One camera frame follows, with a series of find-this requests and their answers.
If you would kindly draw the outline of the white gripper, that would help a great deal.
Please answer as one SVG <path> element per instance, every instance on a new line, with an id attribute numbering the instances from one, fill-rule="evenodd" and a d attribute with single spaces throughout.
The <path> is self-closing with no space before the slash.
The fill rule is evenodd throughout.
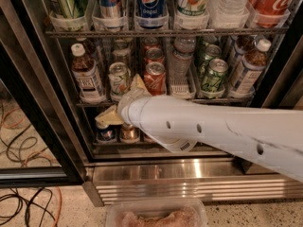
<path id="1" fill-rule="evenodd" d="M 118 106 L 112 105 L 96 116 L 96 122 L 102 126 L 122 125 L 125 122 L 138 127 L 143 107 L 152 95 L 146 91 L 144 80 L 139 74 L 134 75 L 131 89 L 120 99 Z"/>

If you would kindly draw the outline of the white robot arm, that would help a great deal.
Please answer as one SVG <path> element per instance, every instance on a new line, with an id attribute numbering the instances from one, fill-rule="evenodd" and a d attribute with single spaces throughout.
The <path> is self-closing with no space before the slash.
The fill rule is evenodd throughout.
<path id="1" fill-rule="evenodd" d="M 202 105 L 153 96 L 136 76 L 116 106 L 96 117 L 131 124 L 173 153 L 204 143 L 303 182 L 303 112 Z"/>

